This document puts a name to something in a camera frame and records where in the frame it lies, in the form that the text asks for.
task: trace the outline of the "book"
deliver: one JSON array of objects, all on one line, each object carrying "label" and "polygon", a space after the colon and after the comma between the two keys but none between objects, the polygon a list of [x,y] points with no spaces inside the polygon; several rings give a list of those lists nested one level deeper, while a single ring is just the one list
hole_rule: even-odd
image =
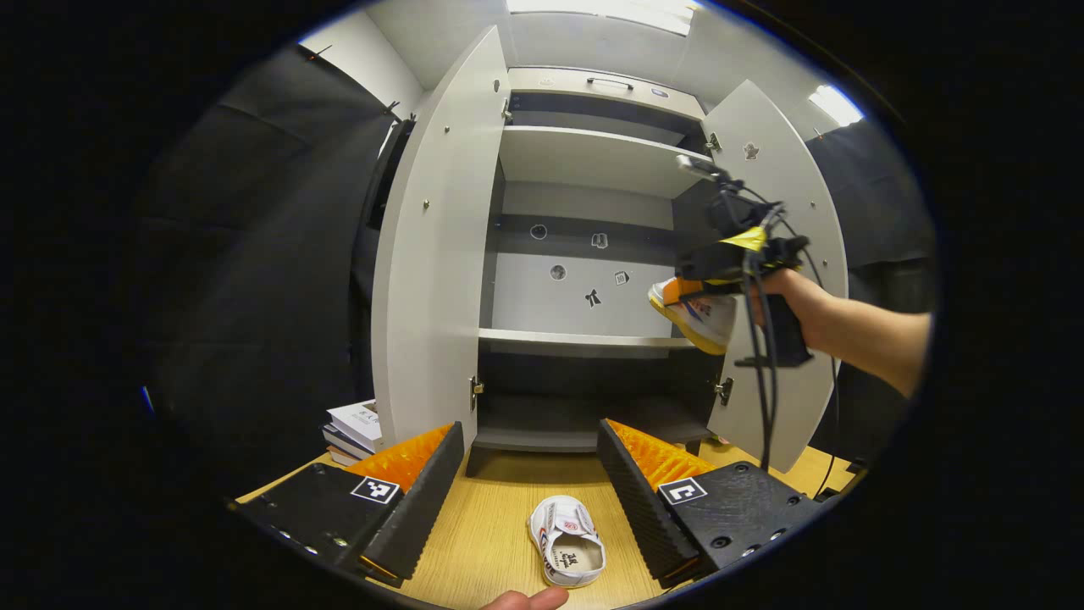
[{"label": "book", "polygon": [[375,408],[376,401],[365,401],[345,407],[327,410],[332,424],[351,441],[362,449],[376,453],[384,450],[384,438],[380,434],[380,419]]},{"label": "book", "polygon": [[321,426],[320,432],[323,433],[325,441],[338,447],[347,455],[353,456],[354,459],[365,459],[373,455],[358,443],[354,443],[349,437],[343,434],[343,431],[335,428],[335,425],[333,424],[325,424]]},{"label": "book", "polygon": [[335,445],[327,445],[327,453],[331,454],[332,460],[335,464],[341,464],[343,466],[350,467],[361,462],[360,459],[351,456],[350,454],[344,453]]}]

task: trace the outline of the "shoe sole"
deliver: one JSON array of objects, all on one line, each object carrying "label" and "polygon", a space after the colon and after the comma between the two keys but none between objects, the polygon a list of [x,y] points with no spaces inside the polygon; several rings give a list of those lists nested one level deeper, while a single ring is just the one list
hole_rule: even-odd
[{"label": "shoe sole", "polygon": [[725,348],[720,348],[719,345],[715,343],[714,341],[711,341],[710,339],[693,330],[693,328],[689,327],[687,324],[685,324],[685,321],[683,321],[681,316],[674,313],[673,310],[667,308],[666,304],[658,301],[655,298],[655,295],[648,294],[647,299],[651,301],[651,308],[655,308],[656,312],[662,314],[663,316],[666,316],[668,321],[673,323],[678,327],[678,330],[680,330],[681,334],[685,336],[685,339],[689,340],[693,343],[693,346],[696,347],[697,350],[705,352],[707,354],[711,354],[712,356],[722,356],[726,354]]}]

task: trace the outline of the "white sneaker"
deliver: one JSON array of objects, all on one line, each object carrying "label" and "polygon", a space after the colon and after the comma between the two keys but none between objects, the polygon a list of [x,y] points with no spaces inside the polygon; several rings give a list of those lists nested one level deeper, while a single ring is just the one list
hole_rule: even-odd
[{"label": "white sneaker", "polygon": [[551,496],[527,520],[534,546],[545,563],[545,579],[563,587],[593,583],[606,567],[606,548],[598,540],[586,507],[571,496]]},{"label": "white sneaker", "polygon": [[701,352],[726,353],[734,330],[737,300],[730,295],[709,294],[681,300],[681,295],[700,290],[700,282],[670,277],[647,291],[651,308],[678,326],[685,339]]}]

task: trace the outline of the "open cabinet door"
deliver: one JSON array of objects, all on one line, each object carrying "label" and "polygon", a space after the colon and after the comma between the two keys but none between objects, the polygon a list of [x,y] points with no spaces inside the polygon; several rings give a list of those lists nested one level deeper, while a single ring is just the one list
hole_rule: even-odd
[{"label": "open cabinet door", "polygon": [[452,421],[477,432],[469,380],[507,68],[496,27],[452,64],[388,195],[373,282],[373,386],[389,443]]},{"label": "open cabinet door", "polygon": [[[810,238],[809,251],[825,289],[847,296],[843,237],[828,186],[805,143],[779,108],[760,88],[746,80],[708,113],[702,125],[709,142],[712,134],[719,140],[720,148],[711,153],[715,165],[725,168],[734,178],[745,180],[764,198],[784,200],[787,221],[799,234]],[[782,225],[776,234],[789,236]],[[802,265],[801,272],[814,278],[808,264]],[[763,335],[760,345],[763,353]],[[739,298],[721,378],[721,384],[733,379],[733,387],[726,404],[723,404],[723,395],[715,399],[708,429],[759,458],[764,443],[757,374],[752,368],[734,366],[735,361],[751,355],[745,301]],[[771,380],[766,369],[764,382],[771,408]],[[828,356],[813,352],[813,360],[802,366],[778,369],[778,385],[771,466],[786,472],[813,438],[831,397]]]}]

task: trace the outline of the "cabinet handle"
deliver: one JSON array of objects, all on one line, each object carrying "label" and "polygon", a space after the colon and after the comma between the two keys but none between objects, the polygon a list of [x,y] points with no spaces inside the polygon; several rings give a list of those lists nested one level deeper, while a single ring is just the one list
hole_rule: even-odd
[{"label": "cabinet handle", "polygon": [[618,85],[624,85],[625,87],[629,88],[630,91],[632,91],[632,85],[629,85],[628,82],[621,82],[620,80],[614,80],[611,78],[595,78],[594,76],[591,76],[588,77],[588,85],[591,85],[595,80],[605,80],[606,82],[616,82]]}]

